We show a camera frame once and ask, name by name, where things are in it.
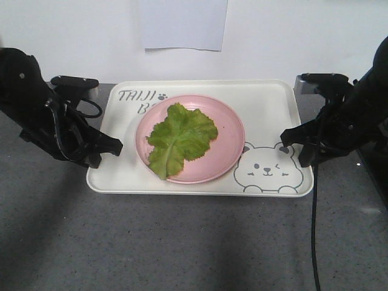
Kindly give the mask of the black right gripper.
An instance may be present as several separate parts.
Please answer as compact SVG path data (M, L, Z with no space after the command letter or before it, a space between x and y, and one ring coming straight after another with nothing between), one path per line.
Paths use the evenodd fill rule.
M347 156L360 145L355 121L359 106L354 91L336 93L319 90L318 93L325 100L318 115L298 127L286 129L280 135L284 147L303 145L298 157L301 167Z

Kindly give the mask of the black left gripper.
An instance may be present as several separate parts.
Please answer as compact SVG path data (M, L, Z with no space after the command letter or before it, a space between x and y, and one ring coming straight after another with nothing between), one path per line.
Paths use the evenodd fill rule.
M97 169L100 153L121 154L123 144L91 127L88 114L80 112L54 90L27 92L20 98L20 137L53 158ZM95 144L98 140L98 152Z

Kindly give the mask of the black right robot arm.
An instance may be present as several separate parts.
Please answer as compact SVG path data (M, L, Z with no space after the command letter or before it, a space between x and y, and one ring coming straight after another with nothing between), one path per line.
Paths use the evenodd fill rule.
M337 73L303 73L296 92L325 99L315 119L286 129L283 146L302 146L301 167L315 166L347 156L370 141L384 141L378 126L387 119L387 40L377 48L372 67L359 80L349 82Z

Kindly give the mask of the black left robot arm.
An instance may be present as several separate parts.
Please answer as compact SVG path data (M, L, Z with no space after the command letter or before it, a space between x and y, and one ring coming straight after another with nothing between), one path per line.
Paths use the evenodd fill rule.
M20 137L53 158L96 169L101 154L119 156L120 140L93 128L102 108L88 98L96 79L56 76L46 83L36 58L1 49L1 111L22 127Z

